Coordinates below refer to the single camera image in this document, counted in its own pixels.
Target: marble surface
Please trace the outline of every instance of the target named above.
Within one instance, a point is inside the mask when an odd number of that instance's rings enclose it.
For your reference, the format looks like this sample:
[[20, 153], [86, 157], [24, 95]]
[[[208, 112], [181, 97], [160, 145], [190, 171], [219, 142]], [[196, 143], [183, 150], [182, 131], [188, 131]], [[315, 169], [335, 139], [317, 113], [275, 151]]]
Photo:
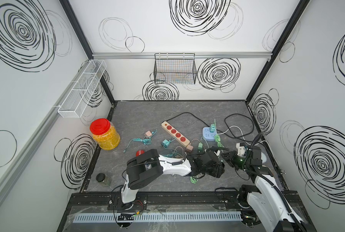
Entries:
[[[164, 139], [170, 139], [170, 135], [162, 129], [161, 123], [169, 118], [172, 118], [182, 112], [191, 112], [198, 118], [201, 118], [207, 124], [211, 124], [216, 119], [216, 126], [219, 130], [225, 131], [227, 129], [224, 118], [230, 114], [239, 113], [250, 117], [249, 110], [243, 101], [174, 101], [174, 102], [159, 102], [159, 101], [121, 101], [117, 104], [112, 118], [112, 123], [116, 127], [117, 132], [121, 136], [120, 144], [111, 151], [101, 150], [99, 158], [96, 162], [93, 174], [87, 192], [103, 192], [111, 191], [114, 187], [123, 184], [125, 181], [121, 177], [121, 173], [126, 169], [126, 162], [135, 157], [138, 150], [157, 149], [159, 154], [168, 154], [170, 150], [161, 147], [161, 142]], [[200, 139], [202, 136], [202, 128], [205, 125], [194, 118], [190, 114], [183, 114], [175, 119], [169, 121], [181, 134], [187, 137], [190, 141], [194, 138]], [[252, 129], [252, 123], [249, 119], [234, 115], [227, 119], [229, 126], [236, 125], [242, 129], [244, 133], [248, 133]], [[143, 138], [144, 133], [158, 129], [156, 134], [152, 137], [152, 143], [144, 145], [141, 142], [131, 142], [126, 153], [123, 153], [127, 144], [132, 138]], [[233, 133], [236, 137], [240, 136], [239, 129], [233, 127]], [[257, 130], [245, 136], [246, 140], [253, 140], [257, 135]], [[221, 143], [234, 150], [236, 143], [240, 140], [229, 138], [221, 135]], [[192, 145], [197, 148], [198, 141], [192, 142]], [[216, 146], [216, 142], [208, 142], [209, 146]], [[169, 148], [175, 148], [180, 144], [174, 141]], [[264, 164], [268, 166], [273, 173], [274, 168], [263, 146], [262, 152], [267, 156], [267, 162]], [[236, 187], [239, 188], [242, 184], [253, 185], [251, 180], [245, 181], [241, 179], [235, 172], [235, 169], [230, 167], [226, 161], [225, 172], [220, 178], [214, 178], [206, 175], [199, 179], [197, 183], [193, 184], [189, 177], [178, 175], [161, 175], [152, 183], [142, 188], [141, 191], [213, 191], [217, 187]], [[110, 187], [99, 184], [95, 177], [98, 173], [105, 173], [112, 179]], [[247, 179], [248, 176], [241, 170], [238, 174]]]

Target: small glass jar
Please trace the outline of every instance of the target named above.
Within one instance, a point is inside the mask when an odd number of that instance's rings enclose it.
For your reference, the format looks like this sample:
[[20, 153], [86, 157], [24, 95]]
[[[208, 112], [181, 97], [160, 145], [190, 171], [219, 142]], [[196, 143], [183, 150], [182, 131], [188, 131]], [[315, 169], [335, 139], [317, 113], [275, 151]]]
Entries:
[[107, 186], [109, 187], [110, 186], [110, 183], [111, 183], [111, 179], [110, 177], [108, 177], [106, 174], [104, 173], [99, 173], [98, 175], [96, 175], [96, 181], [98, 183], [100, 183], [101, 185], [103, 186]]
[[103, 150], [112, 150], [120, 143], [120, 135], [116, 128], [105, 118], [93, 121], [90, 125], [90, 131], [93, 133], [93, 139]]

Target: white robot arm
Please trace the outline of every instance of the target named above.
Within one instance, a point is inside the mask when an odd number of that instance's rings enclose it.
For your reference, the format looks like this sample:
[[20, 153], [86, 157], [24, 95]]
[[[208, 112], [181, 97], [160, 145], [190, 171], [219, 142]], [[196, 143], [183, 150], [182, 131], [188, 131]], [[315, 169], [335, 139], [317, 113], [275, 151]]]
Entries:
[[[192, 169], [189, 163], [189, 160], [185, 160], [183, 163], [179, 165], [173, 165], [176, 162], [180, 162], [181, 159], [175, 158], [167, 158], [162, 155], [159, 155], [158, 160], [160, 161], [160, 165], [163, 168], [163, 174], [176, 174], [180, 176], [185, 176], [189, 174]], [[150, 168], [151, 164], [146, 165], [146, 169]], [[139, 189], [130, 189], [129, 188], [129, 175], [126, 174], [126, 181], [124, 187], [121, 190], [122, 202], [129, 203], [133, 202], [136, 198]]]
[[[260, 149], [253, 147], [249, 158], [246, 158], [246, 153], [237, 155], [236, 151], [222, 154], [222, 157], [231, 167], [245, 170], [255, 183], [255, 186], [242, 185], [239, 201], [242, 199], [252, 207], [267, 232], [316, 232], [303, 222], [283, 197], [269, 168], [262, 165]], [[133, 202], [140, 188], [162, 174], [196, 176], [205, 173], [219, 178], [224, 173], [224, 164], [218, 161], [213, 151], [196, 157], [189, 155], [182, 160], [166, 158], [152, 149], [129, 160], [127, 170], [126, 182], [121, 190], [125, 204]]]

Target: white wire basket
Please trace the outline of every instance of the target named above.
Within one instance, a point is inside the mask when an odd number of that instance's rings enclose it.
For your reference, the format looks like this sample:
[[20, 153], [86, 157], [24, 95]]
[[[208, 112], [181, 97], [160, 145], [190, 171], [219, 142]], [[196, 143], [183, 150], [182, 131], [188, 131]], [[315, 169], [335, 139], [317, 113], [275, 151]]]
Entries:
[[82, 116], [107, 67], [104, 60], [90, 60], [84, 66], [86, 68], [58, 109], [63, 118]]

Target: black wire basket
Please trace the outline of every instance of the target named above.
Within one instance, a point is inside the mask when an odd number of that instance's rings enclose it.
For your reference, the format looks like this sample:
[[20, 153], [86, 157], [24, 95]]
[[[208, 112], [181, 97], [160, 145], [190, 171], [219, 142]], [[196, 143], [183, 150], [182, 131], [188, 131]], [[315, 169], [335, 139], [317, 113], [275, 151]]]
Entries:
[[154, 58], [153, 74], [156, 84], [195, 84], [197, 70], [194, 53], [156, 53]]

